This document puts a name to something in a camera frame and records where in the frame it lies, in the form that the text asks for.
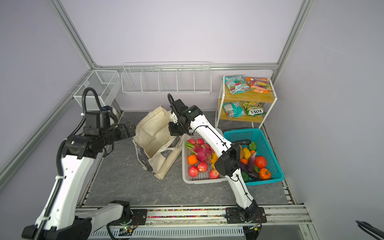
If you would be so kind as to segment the cream canvas grocery bag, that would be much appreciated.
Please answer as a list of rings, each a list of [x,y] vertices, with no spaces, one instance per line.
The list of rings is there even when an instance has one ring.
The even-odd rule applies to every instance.
[[[171,112],[160,106],[137,125],[133,143],[143,169],[163,180],[182,152],[183,136],[171,136]]]

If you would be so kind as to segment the orange tangerine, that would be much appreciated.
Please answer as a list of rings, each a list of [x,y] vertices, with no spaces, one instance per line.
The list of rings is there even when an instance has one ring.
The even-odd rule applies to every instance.
[[[190,166],[195,166],[199,163],[199,160],[197,159],[196,155],[188,156],[187,160]]]

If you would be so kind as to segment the pink dragon fruit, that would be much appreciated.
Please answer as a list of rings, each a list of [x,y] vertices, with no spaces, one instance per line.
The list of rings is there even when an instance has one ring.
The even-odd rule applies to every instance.
[[[198,161],[208,163],[212,160],[214,151],[208,144],[193,145],[186,142],[186,147],[197,157]]]

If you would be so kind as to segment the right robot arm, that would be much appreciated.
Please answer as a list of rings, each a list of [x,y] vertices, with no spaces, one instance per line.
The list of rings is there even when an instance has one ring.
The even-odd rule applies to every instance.
[[[168,101],[172,117],[172,121],[169,122],[171,136],[192,136],[198,133],[203,137],[218,156],[218,161],[215,163],[216,170],[228,180],[235,195],[239,220],[245,223],[252,221],[266,223],[264,210],[257,205],[243,180],[239,166],[240,145],[233,144],[220,135],[197,106],[187,107],[182,100],[175,101],[171,94],[168,94]]]

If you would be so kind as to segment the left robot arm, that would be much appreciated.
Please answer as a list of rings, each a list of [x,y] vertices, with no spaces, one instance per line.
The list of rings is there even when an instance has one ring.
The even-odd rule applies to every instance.
[[[99,154],[109,154],[106,147],[132,138],[136,128],[120,124],[108,106],[102,107],[95,89],[82,94],[83,118],[75,130],[59,146],[56,166],[58,174],[49,199],[36,223],[24,228],[27,240],[86,240],[91,233],[114,221],[130,224],[131,205],[112,201],[90,214],[77,216],[77,201],[85,178]]]

